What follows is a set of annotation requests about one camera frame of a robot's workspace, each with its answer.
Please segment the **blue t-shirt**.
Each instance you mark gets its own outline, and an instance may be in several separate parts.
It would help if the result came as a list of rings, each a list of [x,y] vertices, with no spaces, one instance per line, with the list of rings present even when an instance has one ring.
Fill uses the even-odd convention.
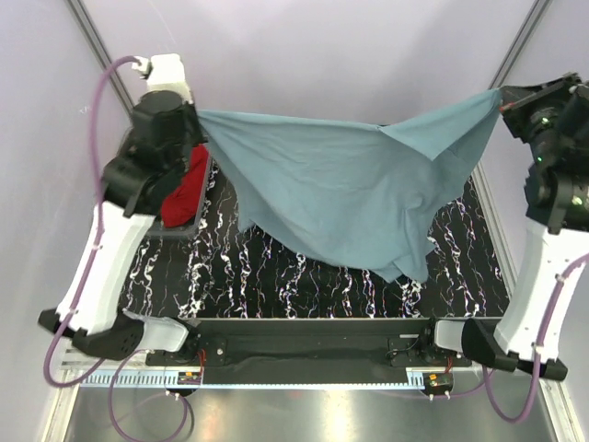
[[[424,282],[433,219],[462,194],[500,101],[489,89],[390,125],[220,110],[200,121],[236,191],[240,230],[389,282]]]

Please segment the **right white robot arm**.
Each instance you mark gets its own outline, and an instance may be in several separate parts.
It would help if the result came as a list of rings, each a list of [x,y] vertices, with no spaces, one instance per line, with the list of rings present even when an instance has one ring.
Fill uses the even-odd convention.
[[[533,156],[514,292],[495,326],[474,318],[433,321],[418,354],[433,366],[454,353],[488,368],[563,381],[560,331],[588,260],[588,84],[567,73],[501,92],[504,123]]]

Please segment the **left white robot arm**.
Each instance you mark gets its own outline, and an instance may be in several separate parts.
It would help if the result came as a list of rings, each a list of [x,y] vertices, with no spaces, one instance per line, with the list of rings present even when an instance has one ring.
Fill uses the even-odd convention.
[[[190,96],[156,90],[140,98],[123,150],[103,169],[102,201],[74,280],[56,308],[40,313],[43,329],[100,359],[121,361],[137,350],[165,351],[181,365],[197,357],[199,343],[188,323],[128,312],[119,296],[144,236],[203,140]]]

